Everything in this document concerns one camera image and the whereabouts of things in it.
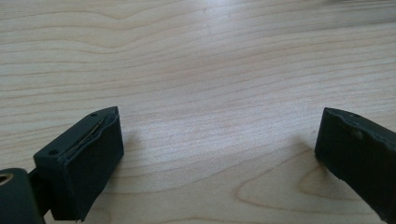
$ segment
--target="black rubber block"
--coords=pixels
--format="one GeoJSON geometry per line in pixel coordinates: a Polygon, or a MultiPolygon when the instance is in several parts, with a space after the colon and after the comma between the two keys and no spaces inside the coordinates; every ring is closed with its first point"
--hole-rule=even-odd
{"type": "Polygon", "coordinates": [[[56,220],[84,220],[123,156],[117,107],[86,116],[35,155],[41,178],[50,182],[56,220]]]}
{"type": "Polygon", "coordinates": [[[396,223],[396,133],[359,115],[325,108],[316,156],[388,223],[396,223]]]}

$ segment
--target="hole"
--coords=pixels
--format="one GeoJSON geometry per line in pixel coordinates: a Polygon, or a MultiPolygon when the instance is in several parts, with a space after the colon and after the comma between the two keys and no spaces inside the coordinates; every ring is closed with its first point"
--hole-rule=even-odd
{"type": "Polygon", "coordinates": [[[5,185],[9,180],[12,179],[13,174],[2,174],[0,175],[0,186],[5,185]]]}
{"type": "Polygon", "coordinates": [[[356,114],[350,114],[349,116],[350,116],[351,118],[355,118],[355,119],[361,118],[361,116],[356,115],[356,114]]]}
{"type": "Polygon", "coordinates": [[[59,153],[59,151],[56,150],[56,149],[53,149],[53,150],[49,151],[49,155],[50,155],[50,156],[55,156],[55,155],[58,154],[58,153],[59,153]]]}

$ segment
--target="black object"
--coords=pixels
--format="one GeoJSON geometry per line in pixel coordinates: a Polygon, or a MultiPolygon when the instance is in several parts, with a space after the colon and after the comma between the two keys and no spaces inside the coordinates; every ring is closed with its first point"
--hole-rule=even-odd
{"type": "Polygon", "coordinates": [[[91,113],[34,155],[36,168],[0,171],[0,223],[84,220],[123,156],[116,106],[91,113]]]}
{"type": "Polygon", "coordinates": [[[396,223],[396,133],[359,115],[325,108],[316,156],[388,223],[396,223]]]}

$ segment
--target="wooden table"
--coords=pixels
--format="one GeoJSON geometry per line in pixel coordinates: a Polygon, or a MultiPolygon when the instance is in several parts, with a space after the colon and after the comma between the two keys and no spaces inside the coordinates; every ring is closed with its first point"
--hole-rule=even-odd
{"type": "Polygon", "coordinates": [[[85,223],[382,223],[313,149],[325,106],[396,130],[395,1],[3,0],[0,19],[0,169],[120,108],[125,156],[85,223]]]}

